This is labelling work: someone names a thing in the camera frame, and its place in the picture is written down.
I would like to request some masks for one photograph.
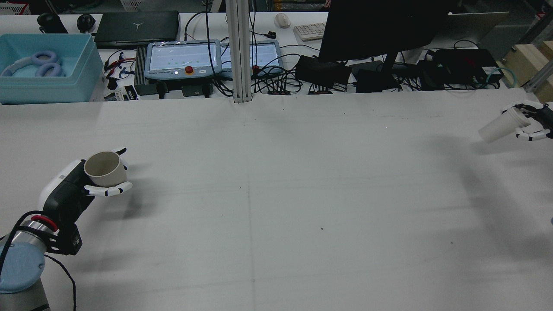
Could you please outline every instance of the blue cap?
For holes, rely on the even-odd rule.
[[[44,254],[38,247],[29,243],[14,243],[8,250],[0,274],[0,293],[13,294],[31,287],[43,270]]]

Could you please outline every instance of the black laptop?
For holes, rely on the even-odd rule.
[[[94,41],[98,48],[119,49],[176,41],[178,32],[178,11],[105,13]]]

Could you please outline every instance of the wooden block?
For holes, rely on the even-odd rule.
[[[538,50],[547,58],[548,60],[553,59],[553,41],[543,42]]]
[[[547,58],[532,44],[516,44],[501,60],[502,67],[509,68],[517,76],[520,86],[532,78],[545,64]],[[512,84],[510,75],[505,75]]]
[[[536,95],[540,102],[553,101],[553,76],[547,78],[547,80],[534,92],[534,95]]]

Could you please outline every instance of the robotic arm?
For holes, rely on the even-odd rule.
[[[132,187],[130,182],[109,188],[94,185],[84,165],[85,160],[76,160],[64,168],[40,194],[42,211],[25,213],[0,240],[1,311],[50,311],[40,280],[44,253],[76,255],[82,239],[75,222],[94,197],[118,195]]]

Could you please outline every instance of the red ring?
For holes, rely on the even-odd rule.
[[[56,225],[56,223],[53,222],[52,219],[50,219],[46,216],[34,215],[33,217],[31,217],[31,220],[33,220],[33,221],[41,220],[41,221],[45,222],[46,225],[49,226],[50,229],[52,229],[53,232],[56,232],[58,230],[58,226]]]

